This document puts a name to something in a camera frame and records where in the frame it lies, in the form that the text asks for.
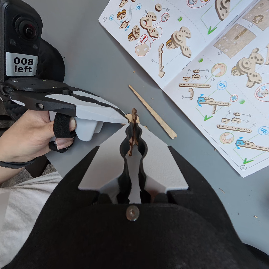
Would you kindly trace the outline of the tapered wooden stick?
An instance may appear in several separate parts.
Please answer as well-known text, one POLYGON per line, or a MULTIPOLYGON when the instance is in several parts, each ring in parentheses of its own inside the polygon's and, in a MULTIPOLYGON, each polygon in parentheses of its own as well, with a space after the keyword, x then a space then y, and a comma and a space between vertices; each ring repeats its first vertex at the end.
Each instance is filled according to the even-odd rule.
POLYGON ((176 138, 177 134, 170 128, 170 126, 168 126, 168 124, 152 109, 152 107, 137 93, 137 91, 131 85, 129 85, 129 88, 143 103, 143 105, 152 114, 152 116, 156 119, 156 121, 162 126, 162 128, 166 131, 166 133, 170 136, 170 138, 172 139, 176 138))

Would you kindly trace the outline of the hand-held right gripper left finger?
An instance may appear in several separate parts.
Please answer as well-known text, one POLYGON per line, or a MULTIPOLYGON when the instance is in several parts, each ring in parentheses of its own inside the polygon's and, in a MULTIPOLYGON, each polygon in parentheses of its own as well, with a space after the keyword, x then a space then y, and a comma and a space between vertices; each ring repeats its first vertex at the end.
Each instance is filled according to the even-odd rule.
POLYGON ((133 124, 126 124, 99 146, 78 186, 80 190, 108 194, 113 203, 129 203, 132 184, 126 154, 132 130, 133 124))

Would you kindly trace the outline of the person's left hand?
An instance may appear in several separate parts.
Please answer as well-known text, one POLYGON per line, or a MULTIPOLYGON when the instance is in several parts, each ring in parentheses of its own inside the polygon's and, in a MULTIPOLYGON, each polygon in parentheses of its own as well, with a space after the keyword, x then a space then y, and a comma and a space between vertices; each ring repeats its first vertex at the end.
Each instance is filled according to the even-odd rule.
POLYGON ((23 163, 50 152, 48 144, 55 136, 53 124, 48 111, 26 111, 1 136, 0 160, 23 163))

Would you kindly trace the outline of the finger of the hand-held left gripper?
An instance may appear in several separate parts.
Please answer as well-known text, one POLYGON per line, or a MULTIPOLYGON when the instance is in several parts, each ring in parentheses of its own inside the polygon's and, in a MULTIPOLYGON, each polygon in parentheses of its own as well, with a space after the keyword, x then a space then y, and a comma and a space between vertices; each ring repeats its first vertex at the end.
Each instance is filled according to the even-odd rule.
POLYGON ((76 99, 89 103, 94 103, 99 105, 99 107, 94 107, 94 119, 96 115, 105 117, 105 122, 128 122, 124 113, 114 104, 106 101, 105 99, 93 95, 91 93, 80 90, 73 90, 72 96, 76 99))
POLYGON ((98 105, 93 102, 79 100, 73 96, 52 94, 45 97, 74 104, 76 106, 76 117, 80 119, 96 120, 100 122, 127 124, 128 119, 122 116, 112 107, 98 105))

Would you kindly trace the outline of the black wristband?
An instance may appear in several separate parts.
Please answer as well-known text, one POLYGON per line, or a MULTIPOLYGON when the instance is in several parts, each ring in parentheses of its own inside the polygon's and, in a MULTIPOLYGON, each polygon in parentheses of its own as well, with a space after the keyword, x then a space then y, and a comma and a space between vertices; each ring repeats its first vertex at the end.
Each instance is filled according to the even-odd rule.
POLYGON ((3 162, 0 161, 0 166, 8 169, 20 169, 23 168, 27 165, 30 165, 36 161, 37 157, 33 160, 30 160, 28 162, 22 162, 22 163, 17 163, 17 162, 3 162))

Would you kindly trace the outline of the open assembly instruction booklet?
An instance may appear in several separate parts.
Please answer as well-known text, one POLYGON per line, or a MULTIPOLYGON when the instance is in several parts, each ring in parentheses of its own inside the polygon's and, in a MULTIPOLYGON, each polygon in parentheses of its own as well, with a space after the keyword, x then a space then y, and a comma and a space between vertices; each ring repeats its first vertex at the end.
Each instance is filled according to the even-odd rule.
POLYGON ((99 23, 240 176, 268 166, 268 0, 109 1, 99 23))

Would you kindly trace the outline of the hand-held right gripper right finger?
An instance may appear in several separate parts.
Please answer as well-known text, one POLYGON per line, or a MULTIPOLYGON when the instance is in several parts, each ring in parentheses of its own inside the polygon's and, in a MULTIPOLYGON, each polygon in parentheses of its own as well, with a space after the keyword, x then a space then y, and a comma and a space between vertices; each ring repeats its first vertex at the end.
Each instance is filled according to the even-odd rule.
POLYGON ((136 140, 142 156, 139 166, 141 203, 150 203, 159 193, 189 188, 166 143, 141 124, 136 124, 136 140))

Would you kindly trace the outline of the person's white shirt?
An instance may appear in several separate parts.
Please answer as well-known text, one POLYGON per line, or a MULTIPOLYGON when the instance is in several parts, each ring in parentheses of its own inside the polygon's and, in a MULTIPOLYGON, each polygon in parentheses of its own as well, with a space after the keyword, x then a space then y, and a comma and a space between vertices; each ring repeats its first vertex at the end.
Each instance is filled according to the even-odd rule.
POLYGON ((56 171, 1 188, 1 194, 9 191, 10 196, 0 236, 0 268, 20 251, 48 197, 61 180, 56 171))

